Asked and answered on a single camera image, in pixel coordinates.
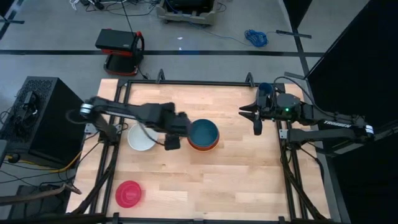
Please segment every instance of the yellow cable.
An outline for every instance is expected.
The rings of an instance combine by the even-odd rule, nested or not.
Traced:
[[[72,161],[70,161],[70,163],[66,167],[64,167],[62,169],[43,169],[43,170],[50,171],[50,172],[53,172],[53,173],[64,172],[67,169],[69,169],[70,166],[72,166],[72,164],[79,158],[80,155],[81,155],[81,151],[75,156],[75,158]],[[36,164],[34,162],[31,162],[31,161],[25,161],[25,160],[22,160],[22,159],[19,160],[19,161],[21,161],[23,163],[26,163],[26,164],[30,164],[30,165],[40,166],[40,165],[38,165],[38,164]]]

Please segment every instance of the white bowl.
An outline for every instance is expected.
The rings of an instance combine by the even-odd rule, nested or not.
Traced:
[[[151,128],[145,128],[145,130],[152,139],[157,140],[159,134],[156,131]],[[135,124],[130,128],[127,134],[127,141],[129,145],[137,151],[146,151],[155,144],[153,140],[145,135],[139,124]]]

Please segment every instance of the black curtain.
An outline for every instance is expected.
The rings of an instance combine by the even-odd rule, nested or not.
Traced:
[[[0,0],[0,15],[6,16],[8,9],[13,4],[14,0]]]
[[[310,72],[320,108],[365,115],[376,133],[398,125],[397,24],[398,1],[366,5]],[[332,160],[352,223],[398,223],[398,134],[383,137]]]
[[[284,0],[293,29],[298,29],[305,13],[311,5],[312,0]]]
[[[319,107],[365,115],[377,133],[397,124],[397,24],[398,1],[368,3],[310,72]],[[340,141],[324,143],[328,148]]]
[[[352,223],[398,223],[398,134],[333,159]]]

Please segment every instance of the blue cable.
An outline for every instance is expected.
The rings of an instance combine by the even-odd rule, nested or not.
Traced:
[[[166,3],[167,3],[167,4],[169,5],[169,7],[174,11],[174,13],[178,13],[178,11],[175,10],[175,9],[170,5],[169,0],[166,0]],[[246,46],[252,46],[252,45],[254,45],[255,47],[263,47],[263,46],[265,46],[265,45],[268,44],[267,35],[266,35],[265,33],[263,33],[263,32],[257,32],[257,31],[254,31],[254,30],[246,30],[246,31],[244,32],[244,36],[247,38],[247,40],[249,40],[249,41],[252,43],[252,45],[251,45],[251,44],[245,44],[244,42],[241,42],[240,40],[237,40],[237,39],[235,39],[234,37],[225,37],[225,36],[222,36],[222,35],[214,34],[214,33],[210,32],[210,31],[205,30],[205,29],[202,28],[202,27],[199,27],[199,26],[195,25],[195,24],[192,23],[192,22],[188,22],[188,23],[191,24],[193,27],[195,27],[195,28],[197,28],[197,29],[200,29],[200,30],[205,31],[205,32],[208,33],[208,34],[215,35],[216,37],[220,37],[220,38],[232,39],[232,40],[235,40],[235,41],[237,41],[237,42],[239,42],[239,43],[241,43],[241,44],[243,44],[243,45],[246,45]]]

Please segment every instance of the red lid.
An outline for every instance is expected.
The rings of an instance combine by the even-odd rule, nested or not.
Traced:
[[[126,181],[116,190],[116,202],[120,207],[131,208],[141,199],[141,188],[137,182]]]

